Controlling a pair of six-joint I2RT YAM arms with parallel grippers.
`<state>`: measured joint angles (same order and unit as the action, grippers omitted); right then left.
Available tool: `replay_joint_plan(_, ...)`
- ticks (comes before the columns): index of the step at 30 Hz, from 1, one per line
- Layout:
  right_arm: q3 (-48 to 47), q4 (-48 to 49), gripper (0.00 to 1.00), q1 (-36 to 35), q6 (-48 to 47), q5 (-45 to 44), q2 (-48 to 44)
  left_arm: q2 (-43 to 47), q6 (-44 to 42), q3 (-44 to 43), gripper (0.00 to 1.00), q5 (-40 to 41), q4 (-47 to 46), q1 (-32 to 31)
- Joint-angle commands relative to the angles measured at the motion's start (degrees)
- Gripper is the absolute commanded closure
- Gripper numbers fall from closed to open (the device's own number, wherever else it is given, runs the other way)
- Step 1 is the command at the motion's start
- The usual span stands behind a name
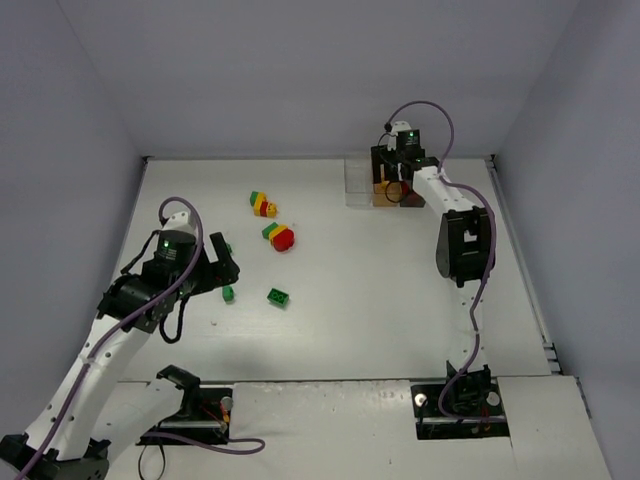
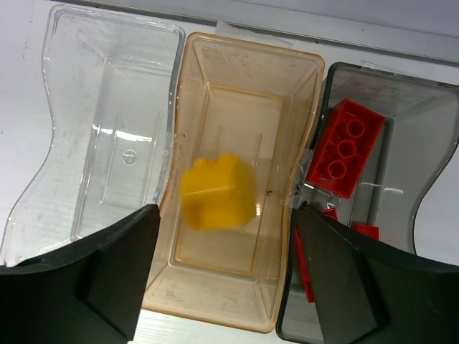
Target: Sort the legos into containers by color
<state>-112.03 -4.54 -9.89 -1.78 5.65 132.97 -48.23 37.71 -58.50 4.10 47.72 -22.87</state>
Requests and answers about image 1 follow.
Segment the green yellow red rounded stack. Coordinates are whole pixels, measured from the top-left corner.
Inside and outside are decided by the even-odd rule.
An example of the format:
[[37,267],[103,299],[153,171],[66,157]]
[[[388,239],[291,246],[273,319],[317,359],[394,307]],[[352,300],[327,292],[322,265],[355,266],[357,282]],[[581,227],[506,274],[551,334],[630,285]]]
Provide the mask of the green yellow red rounded stack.
[[277,252],[286,252],[295,244],[294,231],[284,224],[272,222],[262,229],[261,234]]

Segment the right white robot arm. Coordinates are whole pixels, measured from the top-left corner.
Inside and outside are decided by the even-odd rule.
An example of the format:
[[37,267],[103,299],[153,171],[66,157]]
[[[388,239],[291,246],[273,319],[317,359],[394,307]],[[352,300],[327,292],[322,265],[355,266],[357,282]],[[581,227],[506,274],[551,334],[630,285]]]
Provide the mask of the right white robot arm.
[[496,219],[474,187],[451,180],[437,161],[407,157],[384,146],[381,158],[402,192],[417,194],[440,218],[436,268],[449,282],[452,340],[446,360],[450,389],[469,380],[490,380],[482,341],[482,296],[496,260]]

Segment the green two-stud lego brick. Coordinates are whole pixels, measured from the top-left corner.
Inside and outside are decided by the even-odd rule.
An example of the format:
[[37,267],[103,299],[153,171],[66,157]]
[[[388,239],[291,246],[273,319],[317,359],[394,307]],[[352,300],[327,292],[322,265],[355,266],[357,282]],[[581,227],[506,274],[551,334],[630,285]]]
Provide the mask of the green two-stud lego brick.
[[272,288],[267,295],[268,302],[279,308],[285,308],[289,303],[289,299],[288,293],[277,288]]

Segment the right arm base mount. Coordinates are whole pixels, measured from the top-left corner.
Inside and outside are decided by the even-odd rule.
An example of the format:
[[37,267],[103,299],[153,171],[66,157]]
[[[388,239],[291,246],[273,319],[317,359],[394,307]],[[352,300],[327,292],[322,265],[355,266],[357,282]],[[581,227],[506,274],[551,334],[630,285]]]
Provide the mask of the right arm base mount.
[[510,436],[499,386],[487,365],[479,371],[462,375],[440,400],[446,385],[447,382],[411,385],[418,440]]

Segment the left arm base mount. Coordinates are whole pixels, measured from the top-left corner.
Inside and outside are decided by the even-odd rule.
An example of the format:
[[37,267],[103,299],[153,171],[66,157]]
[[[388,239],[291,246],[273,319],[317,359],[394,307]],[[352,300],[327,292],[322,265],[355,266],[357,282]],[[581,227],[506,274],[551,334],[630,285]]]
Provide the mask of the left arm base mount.
[[186,446],[182,440],[150,436],[150,432],[177,435],[207,445],[226,445],[233,408],[233,388],[203,386],[199,377],[177,366],[161,370],[157,379],[168,380],[183,393],[180,409],[150,429],[138,445]]

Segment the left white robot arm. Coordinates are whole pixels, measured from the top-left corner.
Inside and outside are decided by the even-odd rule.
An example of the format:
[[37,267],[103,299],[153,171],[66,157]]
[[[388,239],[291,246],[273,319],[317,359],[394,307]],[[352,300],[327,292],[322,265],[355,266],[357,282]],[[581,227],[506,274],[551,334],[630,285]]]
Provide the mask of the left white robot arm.
[[199,378],[169,365],[140,400],[98,419],[122,372],[169,314],[239,277],[219,232],[210,236],[216,261],[194,233],[155,230],[152,236],[158,241],[153,257],[138,273],[123,268],[104,293],[84,347],[45,410],[24,433],[2,439],[1,458],[18,478],[103,479],[124,449],[195,403]]

